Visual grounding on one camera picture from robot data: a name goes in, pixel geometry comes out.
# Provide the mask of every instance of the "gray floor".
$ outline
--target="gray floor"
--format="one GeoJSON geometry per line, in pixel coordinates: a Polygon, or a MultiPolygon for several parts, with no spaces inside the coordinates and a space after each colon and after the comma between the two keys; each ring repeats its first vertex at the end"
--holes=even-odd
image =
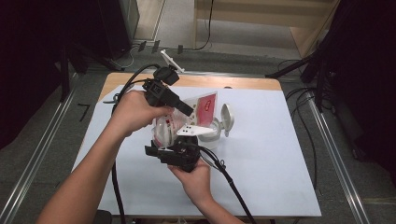
{"type": "MultiPolygon", "coordinates": [[[[291,48],[288,40],[285,40],[285,43],[280,41],[279,44],[284,44],[288,46],[287,48],[291,48]]],[[[168,53],[181,67],[186,68],[188,71],[234,73],[244,77],[262,77],[262,75],[275,72],[278,64],[285,59],[295,57],[292,53],[286,53],[288,55],[282,56],[285,52],[284,49],[279,48],[276,50],[277,47],[279,46],[275,45],[273,47],[274,53],[265,51],[265,53],[259,55],[257,53],[248,54],[252,52],[250,50],[241,54],[232,54],[226,50],[223,52],[185,51],[180,55],[177,55],[175,51],[169,50],[168,53]]],[[[158,52],[151,53],[150,51],[150,48],[146,48],[140,53],[133,51],[134,64],[127,68],[126,72],[135,71],[147,63],[164,65],[161,55],[158,52]]],[[[129,56],[125,55],[118,62],[127,64],[130,60],[129,56]]],[[[94,104],[109,73],[102,65],[90,63],[90,69],[87,74],[80,75],[71,105],[12,223],[34,223],[42,206],[70,173],[79,146],[89,125],[94,104]],[[78,104],[91,105],[83,121],[79,120],[83,116],[85,108],[78,106],[78,104]]],[[[293,71],[279,79],[285,94],[303,86],[298,76],[298,71],[293,71]]],[[[0,150],[1,208],[7,203],[11,190],[20,178],[41,135],[50,122],[51,116],[59,105],[60,95],[59,89],[55,91],[30,119],[18,138],[9,146],[0,150]]],[[[295,107],[295,99],[293,97],[288,101],[290,110],[295,107]]],[[[302,110],[304,120],[313,134],[317,148],[317,195],[322,217],[302,219],[299,223],[355,223],[347,198],[334,171],[332,161],[320,136],[318,125],[312,116],[312,112],[308,105],[303,106],[302,110]]],[[[396,223],[396,216],[394,216],[396,212],[396,188],[391,184],[388,172],[376,163],[356,161],[352,156],[351,146],[337,117],[328,111],[325,111],[325,117],[350,177],[362,198],[371,223],[396,223]]],[[[298,118],[295,119],[294,125],[308,171],[313,177],[313,152],[306,131],[298,118]]],[[[293,223],[293,220],[277,219],[276,222],[293,223]]]]}
{"type": "MultiPolygon", "coordinates": [[[[155,40],[164,48],[193,47],[194,1],[167,0],[155,40]]],[[[208,20],[198,20],[196,47],[208,35],[208,20]]],[[[300,59],[290,28],[265,24],[212,21],[210,42],[205,51],[238,55],[266,55],[281,59],[300,59]]]]}

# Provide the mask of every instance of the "black device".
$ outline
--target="black device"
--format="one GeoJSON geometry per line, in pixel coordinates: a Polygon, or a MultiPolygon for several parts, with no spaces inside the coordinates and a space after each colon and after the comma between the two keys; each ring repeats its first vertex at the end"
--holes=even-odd
{"type": "Polygon", "coordinates": [[[196,136],[179,136],[175,144],[168,148],[158,148],[151,141],[151,147],[145,146],[146,155],[157,157],[161,163],[180,167],[191,172],[201,157],[196,136]]]}
{"type": "Polygon", "coordinates": [[[193,109],[180,100],[178,95],[163,85],[173,85],[178,81],[178,75],[171,67],[161,67],[154,72],[154,79],[147,79],[143,84],[146,100],[151,106],[169,105],[178,109],[183,114],[191,115],[193,109]]]}

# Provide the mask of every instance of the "hand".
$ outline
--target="hand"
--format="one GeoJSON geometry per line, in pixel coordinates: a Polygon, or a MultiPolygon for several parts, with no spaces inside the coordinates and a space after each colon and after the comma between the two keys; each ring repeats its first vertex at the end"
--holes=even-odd
{"type": "Polygon", "coordinates": [[[198,160],[191,173],[184,172],[176,166],[169,165],[168,168],[180,180],[187,196],[196,206],[213,201],[210,192],[210,167],[203,160],[198,160]]]}
{"type": "Polygon", "coordinates": [[[172,114],[173,110],[169,106],[150,106],[143,91],[129,91],[122,96],[109,124],[127,137],[149,125],[155,118],[172,114]]]}

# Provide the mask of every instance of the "wooden table edge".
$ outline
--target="wooden table edge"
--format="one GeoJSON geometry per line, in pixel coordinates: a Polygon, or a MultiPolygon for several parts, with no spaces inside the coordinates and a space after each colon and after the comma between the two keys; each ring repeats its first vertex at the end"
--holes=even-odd
{"type": "MultiPolygon", "coordinates": [[[[132,73],[110,73],[105,81],[99,96],[99,101],[107,94],[116,89],[119,85],[124,85],[132,76],[132,73]]],[[[182,87],[204,87],[204,88],[224,88],[233,89],[250,89],[250,90],[268,90],[282,91],[280,83],[272,78],[255,78],[255,77],[220,77],[220,76],[193,76],[179,75],[180,80],[173,86],[182,87]]],[[[153,77],[152,74],[140,74],[135,80],[153,77]]]]}

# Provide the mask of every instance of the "table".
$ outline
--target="table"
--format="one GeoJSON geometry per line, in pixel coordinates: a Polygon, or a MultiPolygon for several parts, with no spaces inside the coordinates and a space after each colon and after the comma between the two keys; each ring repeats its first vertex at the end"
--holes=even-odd
{"type": "MultiPolygon", "coordinates": [[[[112,105],[102,101],[111,100],[130,76],[121,73],[108,76],[75,167],[110,117],[112,105]]],[[[217,118],[223,103],[233,107],[233,129],[228,138],[222,135],[214,152],[225,160],[228,173],[255,218],[320,216],[318,200],[277,80],[180,76],[170,88],[181,99],[217,91],[217,118]],[[258,113],[262,114],[261,118],[257,118],[258,113]]],[[[144,146],[148,146],[150,140],[151,127],[147,127],[133,133],[121,145],[117,165],[125,214],[140,218],[202,217],[166,165],[145,155],[144,146]]],[[[211,180],[215,199],[237,217],[245,217],[222,174],[212,169],[211,180]]],[[[99,208],[113,215],[119,213],[111,177],[99,208]]]]}
{"type": "MultiPolygon", "coordinates": [[[[216,0],[212,20],[288,26],[301,57],[316,47],[340,0],[216,0]]],[[[194,34],[198,19],[209,19],[211,1],[194,0],[194,34]]]]}

